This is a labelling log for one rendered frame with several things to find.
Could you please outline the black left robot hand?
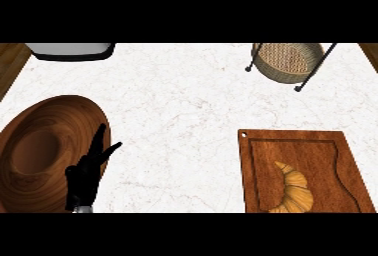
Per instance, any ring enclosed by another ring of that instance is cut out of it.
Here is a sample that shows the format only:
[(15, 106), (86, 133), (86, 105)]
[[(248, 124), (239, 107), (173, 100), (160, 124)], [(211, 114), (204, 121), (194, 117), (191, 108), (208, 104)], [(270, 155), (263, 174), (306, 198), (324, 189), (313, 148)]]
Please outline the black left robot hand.
[(101, 182), (101, 166), (123, 145), (118, 142), (108, 148), (104, 148), (105, 130), (107, 125), (101, 124), (93, 136), (89, 152), (81, 156), (79, 163), (65, 169), (68, 186), (65, 209), (73, 212), (77, 206), (93, 206)]

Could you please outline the brown wooden cutting board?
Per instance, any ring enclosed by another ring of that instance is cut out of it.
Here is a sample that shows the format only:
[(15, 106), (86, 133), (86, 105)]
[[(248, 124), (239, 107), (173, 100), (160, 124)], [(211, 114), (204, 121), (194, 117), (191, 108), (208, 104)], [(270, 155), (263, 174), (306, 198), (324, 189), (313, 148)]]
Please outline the brown wooden cutting board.
[(284, 196), (284, 175), (275, 165), (291, 165), (306, 176), (313, 207), (306, 213), (372, 213), (369, 193), (340, 131), (238, 131), (245, 211), (269, 213)]

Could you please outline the wicker tiered basket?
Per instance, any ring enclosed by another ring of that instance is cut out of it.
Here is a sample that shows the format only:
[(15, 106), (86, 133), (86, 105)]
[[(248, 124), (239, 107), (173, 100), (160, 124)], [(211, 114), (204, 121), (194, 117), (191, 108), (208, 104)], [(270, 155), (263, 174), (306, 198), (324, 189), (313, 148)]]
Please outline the wicker tiered basket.
[(333, 43), (330, 48), (324, 49), (319, 43), (254, 43), (245, 71), (257, 68), (272, 81), (294, 84), (294, 90), (300, 92), (335, 46)]

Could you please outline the brown wooden bowl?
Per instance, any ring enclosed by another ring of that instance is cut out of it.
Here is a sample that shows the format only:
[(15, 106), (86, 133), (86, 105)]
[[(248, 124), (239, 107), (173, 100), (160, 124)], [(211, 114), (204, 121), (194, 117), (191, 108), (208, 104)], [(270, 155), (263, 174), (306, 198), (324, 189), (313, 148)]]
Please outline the brown wooden bowl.
[(0, 131), (0, 203), (9, 213), (62, 213), (65, 168), (108, 123), (86, 97), (61, 95), (28, 107)]

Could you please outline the golden croissant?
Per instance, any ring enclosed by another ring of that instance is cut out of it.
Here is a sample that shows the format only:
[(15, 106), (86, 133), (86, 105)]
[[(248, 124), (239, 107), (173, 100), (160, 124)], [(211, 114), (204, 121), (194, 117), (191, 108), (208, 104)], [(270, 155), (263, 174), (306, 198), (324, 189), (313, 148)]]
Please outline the golden croissant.
[(288, 164), (276, 161), (284, 175), (284, 196), (269, 213), (306, 213), (312, 210), (315, 199), (304, 174)]

